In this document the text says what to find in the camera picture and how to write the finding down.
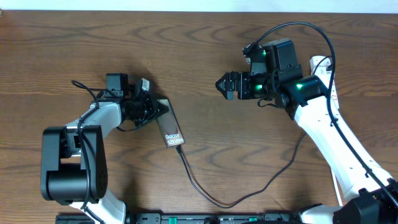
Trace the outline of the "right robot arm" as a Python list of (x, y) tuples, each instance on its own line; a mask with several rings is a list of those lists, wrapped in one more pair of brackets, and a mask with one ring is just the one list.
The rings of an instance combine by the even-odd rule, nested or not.
[(362, 159), (396, 197), (397, 182), (365, 150), (331, 100), (326, 107), (330, 60), (314, 65), (312, 75), (303, 76), (294, 43), (280, 39), (257, 46), (249, 56), (248, 72), (227, 72), (215, 86), (227, 100), (275, 101), (314, 141), (336, 174), (346, 205), (316, 205), (298, 213), (302, 223), (397, 223), (397, 206), (366, 173)]

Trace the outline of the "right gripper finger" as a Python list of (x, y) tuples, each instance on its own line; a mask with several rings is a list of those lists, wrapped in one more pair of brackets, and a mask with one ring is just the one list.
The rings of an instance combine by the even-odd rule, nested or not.
[(216, 86), (220, 86), (221, 83), (234, 83), (236, 81), (236, 72), (226, 72), (219, 80), (216, 81)]
[(216, 89), (227, 99), (234, 99), (234, 82), (231, 81), (220, 81), (215, 83)]

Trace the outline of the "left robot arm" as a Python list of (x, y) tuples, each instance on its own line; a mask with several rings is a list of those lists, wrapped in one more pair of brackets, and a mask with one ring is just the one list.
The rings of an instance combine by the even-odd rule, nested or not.
[(148, 92), (130, 98), (126, 91), (103, 90), (78, 119), (46, 128), (40, 170), (43, 198), (77, 208), (93, 223), (135, 223), (135, 215), (108, 188), (104, 139), (125, 120), (141, 129), (168, 111)]

